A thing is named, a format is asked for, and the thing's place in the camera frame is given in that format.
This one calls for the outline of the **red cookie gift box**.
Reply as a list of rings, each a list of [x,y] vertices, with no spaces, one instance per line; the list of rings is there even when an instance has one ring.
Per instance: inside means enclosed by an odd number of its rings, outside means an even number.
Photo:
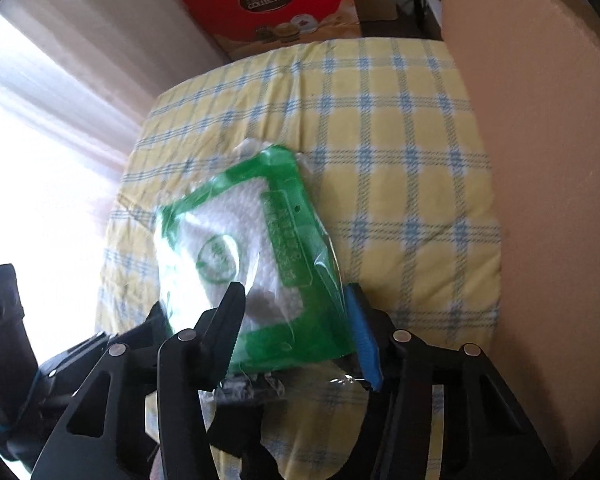
[[[194,21],[233,60],[362,36],[354,0],[183,0]]]

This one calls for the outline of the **green white desiccant packet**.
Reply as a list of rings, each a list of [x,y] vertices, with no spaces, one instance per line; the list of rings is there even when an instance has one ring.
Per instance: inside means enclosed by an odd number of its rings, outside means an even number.
[[[306,156],[246,139],[156,211],[159,294],[174,330],[217,307],[232,283],[246,307],[228,370],[268,373],[354,350],[332,241]]]

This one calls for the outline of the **white sheer curtain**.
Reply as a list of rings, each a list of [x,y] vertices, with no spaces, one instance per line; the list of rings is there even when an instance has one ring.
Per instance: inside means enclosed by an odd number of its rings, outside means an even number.
[[[0,0],[0,263],[29,312],[95,309],[148,110],[221,61],[182,0]]]

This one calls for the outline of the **yellow blue checkered cloth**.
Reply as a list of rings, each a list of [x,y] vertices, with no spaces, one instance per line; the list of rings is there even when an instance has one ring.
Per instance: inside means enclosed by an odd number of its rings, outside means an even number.
[[[96,314],[119,333],[157,301],[157,208],[238,159],[306,155],[343,278],[428,344],[487,347],[501,296],[489,157],[439,41],[300,44],[210,70],[150,101],[112,206]]]

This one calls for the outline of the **large open cardboard box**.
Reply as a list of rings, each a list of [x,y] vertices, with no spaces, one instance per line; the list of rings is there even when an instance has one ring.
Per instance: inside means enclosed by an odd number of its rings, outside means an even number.
[[[496,367],[562,474],[600,479],[600,10],[442,0],[492,166]]]

